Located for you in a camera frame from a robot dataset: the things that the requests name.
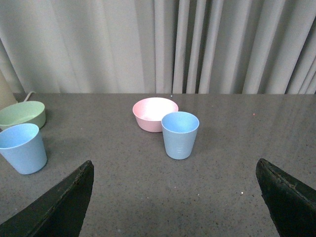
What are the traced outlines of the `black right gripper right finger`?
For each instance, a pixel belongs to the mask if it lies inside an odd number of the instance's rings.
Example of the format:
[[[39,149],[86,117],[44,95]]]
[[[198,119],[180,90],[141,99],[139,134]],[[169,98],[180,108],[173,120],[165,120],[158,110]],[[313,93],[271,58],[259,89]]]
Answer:
[[[256,177],[262,198],[281,237],[316,235],[316,191],[261,158]]]

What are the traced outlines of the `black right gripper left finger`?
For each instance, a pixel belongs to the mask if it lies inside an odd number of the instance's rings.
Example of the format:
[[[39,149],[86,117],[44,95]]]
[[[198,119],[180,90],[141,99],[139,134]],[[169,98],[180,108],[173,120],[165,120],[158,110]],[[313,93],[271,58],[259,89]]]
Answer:
[[[90,160],[0,226],[2,237],[77,237],[94,182]]]

